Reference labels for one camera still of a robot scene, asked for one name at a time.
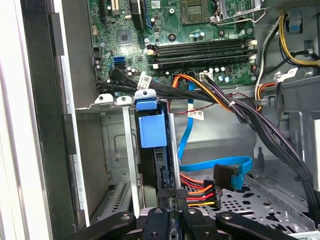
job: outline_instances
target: blue sata port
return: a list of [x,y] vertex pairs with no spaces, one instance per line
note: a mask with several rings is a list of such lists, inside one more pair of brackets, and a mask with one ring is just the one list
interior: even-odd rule
[[113,57],[113,65],[119,69],[126,67],[126,58],[124,56]]

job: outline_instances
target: white label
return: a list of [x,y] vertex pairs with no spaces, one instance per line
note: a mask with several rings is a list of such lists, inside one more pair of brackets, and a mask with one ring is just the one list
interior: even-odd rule
[[152,9],[160,9],[160,1],[151,1],[151,8]]
[[283,74],[283,75],[280,77],[280,79],[278,80],[278,82],[283,82],[283,81],[286,80],[286,79],[289,79],[289,78],[294,77],[294,76],[296,75],[297,71],[298,71],[298,68],[297,68],[297,67],[290,69],[286,74]]
[[205,115],[203,111],[190,111],[188,112],[188,117],[198,120],[205,120]]
[[139,78],[139,82],[138,82],[138,86],[136,88],[139,90],[148,89],[149,85],[151,83],[151,79],[152,79],[152,77],[141,73],[140,78]]

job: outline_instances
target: motherboard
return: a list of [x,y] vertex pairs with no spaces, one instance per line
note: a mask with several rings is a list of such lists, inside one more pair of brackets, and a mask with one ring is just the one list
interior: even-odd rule
[[229,16],[252,8],[251,0],[88,0],[97,80],[110,81],[117,67],[167,85],[190,72],[219,86],[254,84],[253,23],[215,24],[220,1]]

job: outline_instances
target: cable tie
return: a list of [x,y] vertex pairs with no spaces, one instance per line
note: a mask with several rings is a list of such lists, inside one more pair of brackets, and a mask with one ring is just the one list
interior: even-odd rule
[[235,105],[236,103],[234,101],[230,102],[228,107],[230,108],[232,105]]

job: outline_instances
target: green circuit board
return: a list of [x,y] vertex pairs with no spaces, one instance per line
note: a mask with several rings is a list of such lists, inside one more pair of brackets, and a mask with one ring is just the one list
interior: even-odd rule
[[[148,64],[146,43],[165,46],[209,41],[253,39],[253,24],[250,21],[241,24],[217,26],[203,16],[213,15],[211,0],[145,0],[146,26],[144,32],[135,29],[130,11],[130,0],[88,0],[92,30],[93,49],[101,57],[100,69],[96,71],[98,80],[109,79],[109,69],[113,67],[114,57],[125,57],[125,69],[135,70],[130,77],[139,80],[140,73],[146,72],[153,81],[172,84],[173,75],[193,71],[200,73],[212,71],[215,66],[189,67],[170,70],[155,70]],[[108,12],[108,7],[118,6],[117,11]],[[251,0],[225,0],[227,13],[251,9]],[[101,21],[101,10],[105,8],[105,20]],[[175,35],[172,42],[170,35]],[[211,77],[219,86],[250,85],[255,83],[254,62],[226,64],[219,71],[213,71]]]

